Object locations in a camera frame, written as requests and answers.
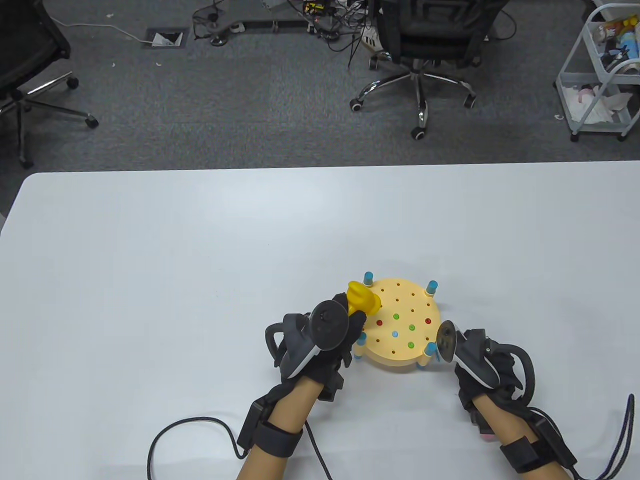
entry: white cart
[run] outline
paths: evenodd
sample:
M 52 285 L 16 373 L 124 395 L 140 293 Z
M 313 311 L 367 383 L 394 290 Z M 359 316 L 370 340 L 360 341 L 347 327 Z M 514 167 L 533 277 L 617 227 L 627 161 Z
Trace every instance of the white cart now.
M 620 16 L 623 16 L 624 14 L 628 13 L 630 8 L 633 8 L 634 11 L 638 12 L 638 14 L 640 15 L 640 3 L 609 3 L 596 8 L 591 13 L 591 15 L 589 15 L 587 22 L 582 27 L 582 31 L 580 32 L 580 35 L 578 35 L 578 39 L 575 41 L 569 57 L 567 57 L 562 69 L 560 70 L 560 73 L 558 74 L 558 77 L 556 78 L 556 81 L 554 82 L 554 86 L 558 91 L 560 101 L 562 102 L 564 117 L 566 118 L 566 121 L 569 124 L 569 128 L 571 130 L 571 141 L 578 141 L 580 132 L 617 133 L 618 140 L 625 141 L 627 139 L 629 130 L 633 128 L 633 126 L 638 121 L 638 118 L 640 118 L 640 111 L 638 111 L 636 115 L 631 118 L 631 114 L 629 113 L 628 108 L 624 108 L 614 114 L 613 122 L 600 122 L 597 124 L 585 123 L 589 114 L 596 106 L 596 103 L 600 100 L 602 95 L 616 95 L 617 93 L 620 93 L 618 85 L 640 85 L 640 74 L 619 73 L 627 65 L 638 63 L 638 60 L 624 61 L 623 63 L 617 65 L 611 72 L 607 72 L 602 65 L 602 60 L 600 59 L 600 55 L 604 52 L 604 45 L 596 45 L 596 43 L 593 41 L 593 31 L 599 25 L 602 25 L 602 22 L 593 21 L 593 18 L 598 13 L 605 10 L 613 10 L 612 16 L 615 17 L 616 9 L 618 11 L 620 11 L 620 9 L 624 9 L 624 12 L 620 14 Z M 584 42 L 584 45 L 586 46 L 589 57 L 591 58 L 591 63 L 593 64 L 594 71 L 589 73 L 567 72 L 566 69 L 569 66 L 569 63 L 571 62 L 581 42 Z M 587 108 L 587 111 L 584 113 L 581 120 L 579 122 L 574 121 L 571 117 L 571 112 L 569 111 L 569 107 L 564 97 L 562 87 L 580 87 L 584 84 L 598 83 L 602 85 L 598 94 L 591 102 L 589 108 Z

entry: human hand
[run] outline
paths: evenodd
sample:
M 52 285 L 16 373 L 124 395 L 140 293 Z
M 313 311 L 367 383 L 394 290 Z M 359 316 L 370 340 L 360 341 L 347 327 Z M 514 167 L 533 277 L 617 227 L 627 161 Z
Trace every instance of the human hand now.
M 345 311 L 349 310 L 346 293 L 339 293 L 333 297 L 333 300 L 339 303 Z M 342 388 L 344 383 L 342 376 L 338 373 L 341 365 L 344 363 L 345 368 L 351 364 L 351 347 L 360 338 L 362 329 L 367 320 L 367 316 L 362 311 L 356 311 L 349 316 L 349 326 L 344 340 L 334 349 L 319 352 L 316 356 L 309 360 L 309 363 L 302 368 L 300 373 L 295 377 L 287 379 L 282 378 L 282 383 L 274 387 L 268 394 L 269 401 L 278 401 L 284 396 L 291 393 L 293 387 L 300 378 L 306 376 L 322 385 L 324 389 L 320 394 L 320 400 L 333 401 L 333 397 L 337 390 Z M 284 339 L 278 346 L 276 355 L 276 364 L 282 361 L 287 351 Z
M 512 355 L 509 353 L 498 352 L 488 355 L 487 359 L 495 367 L 498 375 L 500 376 L 500 387 L 495 390 L 484 387 L 480 382 L 473 378 L 469 372 L 456 364 L 455 373 L 460 384 L 458 397 L 460 397 L 462 407 L 468 412 L 473 409 L 473 400 L 481 395 L 491 393 L 497 394 L 504 399 L 511 399 L 515 389 L 522 388 L 522 383 L 513 372 L 515 359 Z

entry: chair wheel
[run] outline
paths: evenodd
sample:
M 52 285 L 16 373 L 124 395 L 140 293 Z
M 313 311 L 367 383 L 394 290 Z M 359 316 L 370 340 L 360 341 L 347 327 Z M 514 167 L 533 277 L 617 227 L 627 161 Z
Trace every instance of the chair wheel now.
M 211 40 L 209 40 L 209 43 L 214 47 L 223 47 L 227 44 L 228 41 L 229 39 L 225 36 L 215 36 Z
M 80 80 L 78 80 L 76 77 L 69 77 L 67 79 L 67 86 L 71 90 L 75 90 L 76 88 L 78 88 L 79 85 L 80 85 Z
M 468 94 L 467 98 L 465 99 L 465 108 L 473 108 L 474 105 L 476 104 L 476 97 Z
M 360 111 L 362 109 L 362 102 L 360 102 L 358 99 L 353 99 L 351 102 L 349 102 L 349 107 L 351 107 L 351 110 L 353 111 Z
M 96 120 L 94 117 L 90 116 L 89 118 L 85 118 L 84 122 L 86 123 L 86 126 L 94 129 L 96 128 L 98 125 L 100 125 L 98 123 L 98 120 Z
M 23 169 L 29 170 L 33 166 L 33 162 L 24 157 L 20 157 L 20 165 L 22 165 Z
M 411 130 L 411 137 L 414 140 L 420 140 L 424 137 L 424 134 L 426 133 L 427 129 L 421 129 L 420 127 L 416 127 L 413 130 Z

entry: wrist strap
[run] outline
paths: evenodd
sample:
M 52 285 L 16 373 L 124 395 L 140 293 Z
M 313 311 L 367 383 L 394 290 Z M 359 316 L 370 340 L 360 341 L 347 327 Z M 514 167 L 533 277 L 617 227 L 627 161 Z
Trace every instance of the wrist strap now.
M 519 474 L 536 470 L 556 460 L 548 443 L 538 440 L 530 444 L 526 436 L 512 444 L 500 447 L 500 450 Z
M 299 433 L 289 433 L 269 422 L 260 422 L 253 434 L 253 444 L 274 457 L 289 458 L 301 437 L 302 430 Z

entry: mannequin arm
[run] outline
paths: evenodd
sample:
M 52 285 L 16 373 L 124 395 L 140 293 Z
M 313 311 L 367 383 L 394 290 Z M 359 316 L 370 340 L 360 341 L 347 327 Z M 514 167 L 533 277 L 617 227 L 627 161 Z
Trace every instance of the mannequin arm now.
M 293 391 L 277 402 L 269 417 L 269 423 L 284 431 L 298 433 L 302 430 L 323 387 L 310 378 L 302 377 Z M 269 455 L 254 445 L 237 480 L 282 480 L 286 466 L 286 458 Z
M 498 437 L 502 445 L 509 445 L 526 436 L 529 443 L 538 440 L 538 437 L 527 423 L 515 415 L 500 409 L 486 395 L 474 400 L 478 412 L 489 423 L 489 426 Z M 522 474 L 523 480 L 571 480 L 566 470 L 558 462 L 552 462 Z

